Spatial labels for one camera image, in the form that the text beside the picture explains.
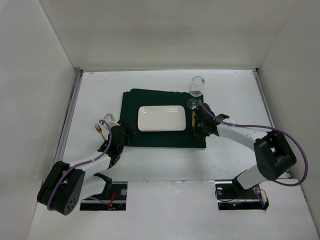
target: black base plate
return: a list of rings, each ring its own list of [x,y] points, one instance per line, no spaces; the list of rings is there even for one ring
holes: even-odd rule
[[[127,195],[122,195],[121,190],[125,189],[128,192],[127,182],[112,182],[111,192],[115,191],[115,199],[112,201],[112,205],[109,211],[124,211],[127,205]],[[110,203],[111,195],[108,197],[99,198],[106,204]],[[84,199],[80,204],[80,211],[108,211],[108,205],[100,203],[92,199]]]
[[[235,192],[231,180],[216,181],[215,189],[219,210],[266,210],[269,206],[268,199],[262,206],[256,194],[251,190],[241,194]]]

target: white rectangular plate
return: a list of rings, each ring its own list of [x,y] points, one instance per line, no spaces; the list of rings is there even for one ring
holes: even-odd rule
[[[185,109],[183,106],[142,106],[138,112],[138,129],[142,132],[183,131]]]

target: white table surface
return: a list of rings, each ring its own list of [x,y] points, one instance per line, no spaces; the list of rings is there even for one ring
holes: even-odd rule
[[[126,211],[78,204],[63,216],[38,204],[28,240],[319,240],[299,186],[261,188],[267,211],[219,211],[213,181],[129,181]]]
[[[251,70],[85,72],[63,161],[82,159],[100,147],[103,140],[94,123],[107,113],[119,119],[123,92],[133,88],[188,92],[194,76],[205,79],[204,102],[215,114],[242,124],[270,126]],[[217,180],[232,179],[256,164],[250,149],[230,139],[212,135],[206,143],[206,149],[125,147],[118,163],[102,173],[113,181]]]

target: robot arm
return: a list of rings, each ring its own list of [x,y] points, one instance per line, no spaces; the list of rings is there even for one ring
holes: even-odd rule
[[[204,103],[204,107],[214,115],[206,103]],[[232,180],[236,192],[243,193],[262,182],[274,181],[296,164],[297,159],[282,133],[226,125],[214,120],[201,106],[193,111],[195,118],[193,136],[195,141],[215,134],[219,137],[234,140],[254,151],[256,165],[240,173]],[[216,117],[226,123],[235,123],[224,114]]]
[[[136,128],[122,121],[115,122],[112,114],[107,114],[104,120],[109,125],[112,135],[110,146],[105,155],[94,161],[106,150],[109,140],[106,140],[91,156],[71,163],[59,161],[54,164],[37,195],[39,203],[48,206],[54,188],[62,175],[69,169],[71,171],[54,193],[50,209],[68,215],[74,210],[79,200],[90,196],[99,198],[110,195],[112,179],[99,172],[112,168],[118,162],[124,146],[136,133]]]

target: wine glass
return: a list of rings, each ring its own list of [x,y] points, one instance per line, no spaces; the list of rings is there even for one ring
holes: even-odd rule
[[[205,92],[205,80],[202,76],[194,76],[191,80],[190,86],[189,86],[189,93],[193,97],[200,97]],[[197,99],[190,99],[187,102],[188,108],[191,110],[197,108],[200,106],[199,100]]]

